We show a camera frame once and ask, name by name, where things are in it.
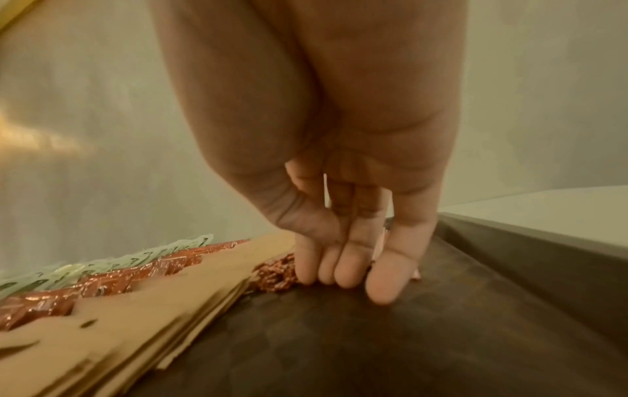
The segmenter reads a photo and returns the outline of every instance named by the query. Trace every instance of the human hand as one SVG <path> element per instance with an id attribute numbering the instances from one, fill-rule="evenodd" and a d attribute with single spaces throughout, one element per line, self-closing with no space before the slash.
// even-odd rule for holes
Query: human hand
<path id="1" fill-rule="evenodd" d="M 459 119 L 465 0 L 152 0 L 207 163 L 280 228 L 296 272 L 391 303 L 425 253 Z M 326 188 L 330 208 L 324 205 Z"/>

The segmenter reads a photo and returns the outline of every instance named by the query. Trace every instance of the white surface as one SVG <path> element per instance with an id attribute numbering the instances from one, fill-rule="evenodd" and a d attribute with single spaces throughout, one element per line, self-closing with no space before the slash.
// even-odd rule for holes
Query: white surface
<path id="1" fill-rule="evenodd" d="M 0 167 L 0 268 L 120 256 L 268 224 L 200 158 L 143 0 L 46 0 L 0 37 L 0 107 L 89 140 Z M 628 184 L 628 1 L 470 2 L 461 136 L 443 205 Z"/>
<path id="2" fill-rule="evenodd" d="M 628 186 L 548 190 L 452 205 L 441 212 L 628 247 Z"/>

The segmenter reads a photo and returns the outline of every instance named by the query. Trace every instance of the golden trim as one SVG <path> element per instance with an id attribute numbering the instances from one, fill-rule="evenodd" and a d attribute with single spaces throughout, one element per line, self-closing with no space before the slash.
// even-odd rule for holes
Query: golden trim
<path id="1" fill-rule="evenodd" d="M 0 33 L 9 28 L 19 17 L 37 5 L 41 0 L 9 0 L 0 9 Z"/>

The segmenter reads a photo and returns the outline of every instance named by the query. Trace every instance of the checkered pattern surface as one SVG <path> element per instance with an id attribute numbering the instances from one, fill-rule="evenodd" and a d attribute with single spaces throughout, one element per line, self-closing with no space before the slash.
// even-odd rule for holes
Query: checkered pattern surface
<path id="1" fill-rule="evenodd" d="M 132 397 L 628 396 L 628 359 L 443 241 L 390 307 L 315 286 L 244 297 Z"/>

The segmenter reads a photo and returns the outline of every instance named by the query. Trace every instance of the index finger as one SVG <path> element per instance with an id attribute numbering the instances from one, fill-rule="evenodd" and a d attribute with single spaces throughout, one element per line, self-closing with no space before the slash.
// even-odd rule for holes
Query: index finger
<path id="1" fill-rule="evenodd" d="M 410 281 L 438 221 L 441 182 L 393 194 L 394 219 L 386 245 L 366 279 L 366 293 L 379 305 L 392 303 Z"/>

